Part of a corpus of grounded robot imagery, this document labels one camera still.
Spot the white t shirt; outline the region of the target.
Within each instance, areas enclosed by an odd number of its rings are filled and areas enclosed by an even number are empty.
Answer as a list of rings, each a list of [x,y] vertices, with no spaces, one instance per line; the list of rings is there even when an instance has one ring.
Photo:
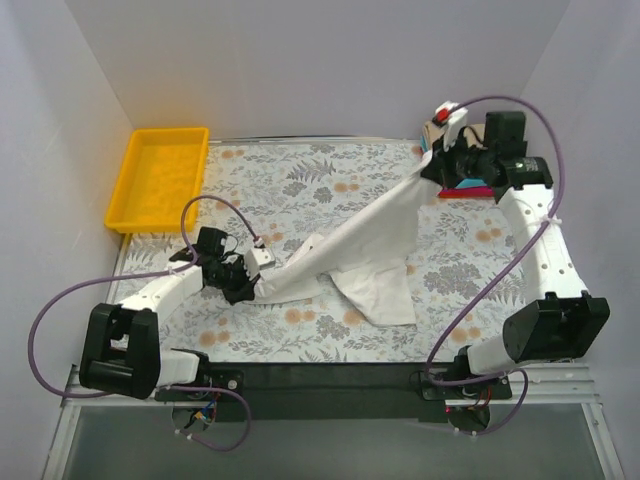
[[[406,259],[417,248],[419,210],[442,187],[421,176],[430,152],[409,176],[331,233],[313,234],[284,264],[263,271],[256,304],[312,298],[318,277],[328,275],[338,291],[377,327],[414,325],[416,314]]]

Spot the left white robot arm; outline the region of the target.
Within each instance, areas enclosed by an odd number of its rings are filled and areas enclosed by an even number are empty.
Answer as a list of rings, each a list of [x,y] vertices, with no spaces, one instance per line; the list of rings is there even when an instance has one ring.
[[[260,270],[273,263],[263,244],[244,254],[227,249],[229,235],[203,227],[197,242],[172,255],[166,275],[117,304],[90,313],[79,367],[80,385],[107,394],[146,399],[160,387],[178,385],[193,400],[213,386],[205,354],[160,347],[160,324],[186,300],[211,287],[235,304],[255,298]]]

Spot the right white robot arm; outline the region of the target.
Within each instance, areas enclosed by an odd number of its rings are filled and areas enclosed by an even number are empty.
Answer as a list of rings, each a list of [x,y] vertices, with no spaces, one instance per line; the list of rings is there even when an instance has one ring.
[[[520,366],[583,357],[610,316],[608,301],[589,293],[574,266],[556,215],[560,190],[547,162],[528,155],[525,126],[521,111],[489,112],[478,133],[465,109],[444,104],[425,128],[432,161],[422,177],[446,189],[466,179],[490,188],[525,275],[526,305],[499,335],[462,348],[441,371],[426,370],[427,382],[464,397]]]

